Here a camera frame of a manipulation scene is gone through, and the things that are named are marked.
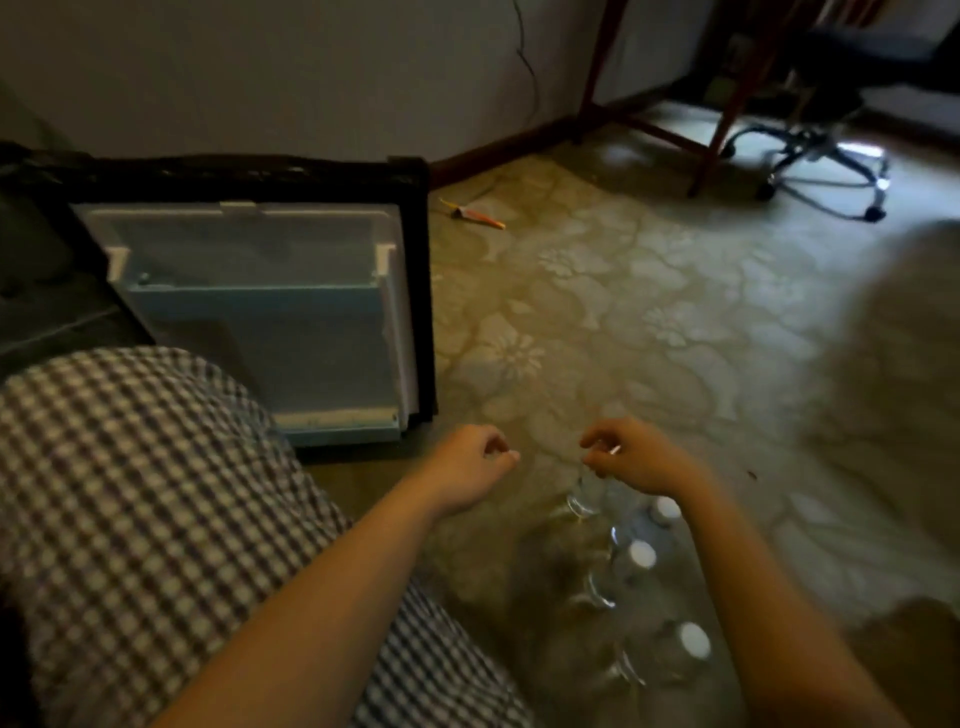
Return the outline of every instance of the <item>checkered shorts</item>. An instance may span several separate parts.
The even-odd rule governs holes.
[[[0,565],[48,726],[150,723],[347,518],[242,385],[187,352],[75,353],[0,390]],[[355,726],[523,726],[407,589]]]

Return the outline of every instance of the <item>wooden table leg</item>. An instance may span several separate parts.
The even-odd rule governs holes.
[[[583,140],[583,134],[588,128],[589,115],[593,106],[593,91],[596,89],[600,72],[603,71],[607,56],[616,40],[616,34],[620,30],[620,21],[623,20],[623,13],[627,9],[629,1],[607,0],[603,18],[600,20],[600,30],[597,32],[596,45],[593,47],[593,59],[590,61],[590,71],[587,74],[587,87],[584,89],[584,97],[580,102],[580,112],[577,114],[574,124],[573,141],[575,144],[579,144]]]
[[[733,122],[736,121],[740,112],[743,111],[743,108],[747,106],[747,102],[750,101],[750,97],[754,95],[760,87],[760,84],[763,83],[763,79],[766,78],[775,53],[776,51],[773,48],[758,47],[753,53],[753,56],[745,64],[743,75],[740,77],[740,83],[736,85],[733,96],[724,106],[723,113],[720,115],[720,121],[717,123],[717,128],[713,132],[713,138],[710,140],[707,151],[701,157],[700,164],[697,165],[697,172],[693,177],[693,184],[691,184],[690,188],[686,191],[687,197],[696,197],[700,194],[704,182],[707,181],[707,177],[716,166],[717,159],[720,158],[720,150],[723,147],[724,141],[727,139],[727,134],[730,132]]]

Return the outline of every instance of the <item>electrical cord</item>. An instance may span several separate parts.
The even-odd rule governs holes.
[[[520,5],[517,0],[512,0],[512,2],[514,4],[514,11],[516,12],[516,24],[520,29],[520,44],[516,48],[516,54],[530,74],[530,81],[534,87],[534,105],[527,115],[527,120],[523,122],[523,128],[526,129],[540,111],[540,80],[537,78],[537,72],[534,70],[534,67],[527,60],[527,33],[523,25],[523,12],[520,10]]]

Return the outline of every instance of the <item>office chair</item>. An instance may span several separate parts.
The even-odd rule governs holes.
[[[890,187],[890,160],[872,144],[842,142],[837,127],[863,106],[864,88],[908,84],[932,91],[960,93],[960,23],[939,44],[912,36],[844,26],[819,27],[796,36],[787,58],[801,79],[815,87],[793,128],[752,124],[734,134],[720,153],[736,154],[735,141],[747,133],[763,133],[783,142],[778,161],[756,198],[766,202],[783,183],[784,174],[802,160],[830,158],[866,179],[874,201],[863,219],[886,217],[883,204]]]

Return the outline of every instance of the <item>finger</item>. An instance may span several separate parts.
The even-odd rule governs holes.
[[[587,428],[580,438],[581,448],[590,448],[597,442],[604,442],[609,446],[620,442],[620,431],[623,423],[620,420],[598,420]]]
[[[506,452],[501,452],[499,455],[494,457],[494,459],[491,461],[493,482],[496,482],[501,477],[513,470],[516,467],[516,464],[519,462],[520,453],[514,449],[508,449]]]
[[[611,455],[605,450],[592,449],[584,455],[584,465],[597,473],[600,477],[607,477],[613,473],[615,467],[616,455]]]
[[[507,452],[510,450],[507,438],[499,428],[493,425],[481,425],[480,432],[484,438],[484,452]]]

